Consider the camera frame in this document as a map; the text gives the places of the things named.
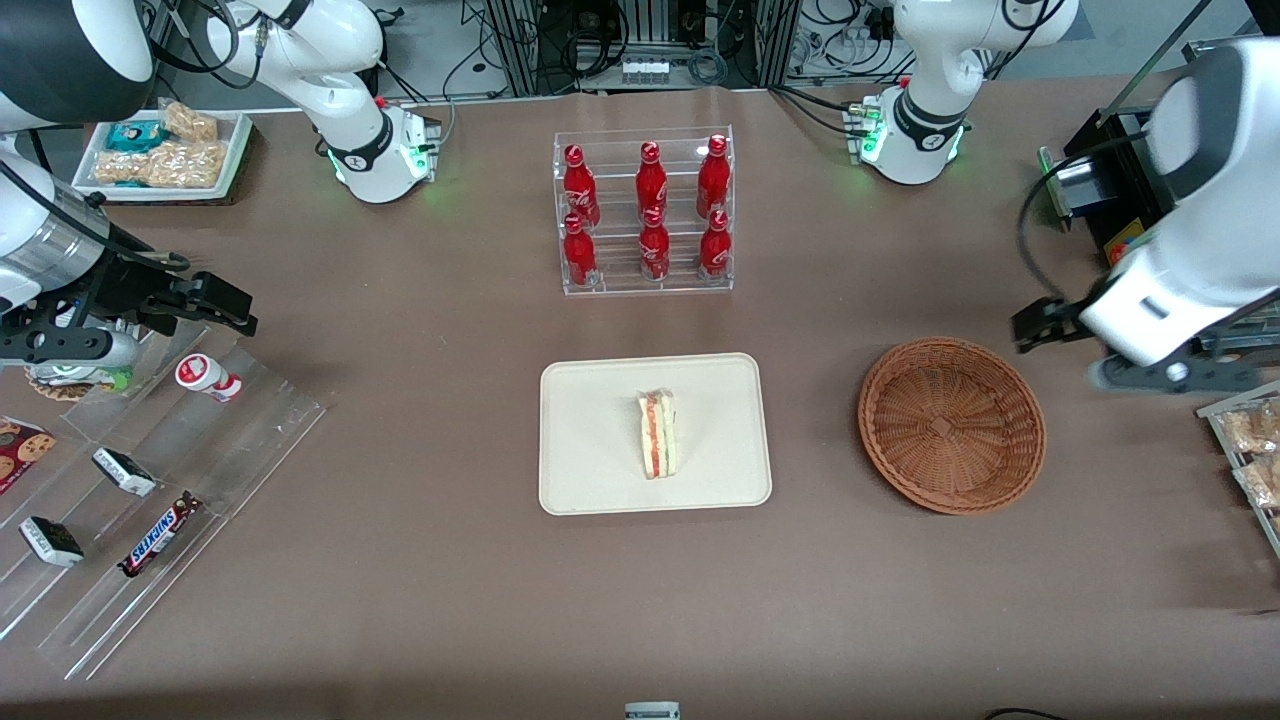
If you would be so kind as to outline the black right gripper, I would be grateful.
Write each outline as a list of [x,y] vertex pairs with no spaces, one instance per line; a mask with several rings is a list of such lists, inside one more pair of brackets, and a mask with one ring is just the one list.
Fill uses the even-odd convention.
[[78,304],[70,315],[72,328],[88,325],[91,318],[105,322],[125,319],[172,334],[178,318],[206,322],[255,334],[259,319],[251,313],[252,296],[210,272],[195,274],[195,299],[189,282],[169,266],[150,266],[118,255],[97,260],[70,284]]

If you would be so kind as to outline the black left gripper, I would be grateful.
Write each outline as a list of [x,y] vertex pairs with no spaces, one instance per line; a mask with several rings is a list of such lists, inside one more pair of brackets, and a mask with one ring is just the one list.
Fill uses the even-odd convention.
[[1094,336],[1084,323],[1083,313],[1094,299],[1076,301],[1066,299],[1038,299],[1030,305],[1030,315],[1012,316],[1012,342],[1018,354],[1057,343],[1062,336]]

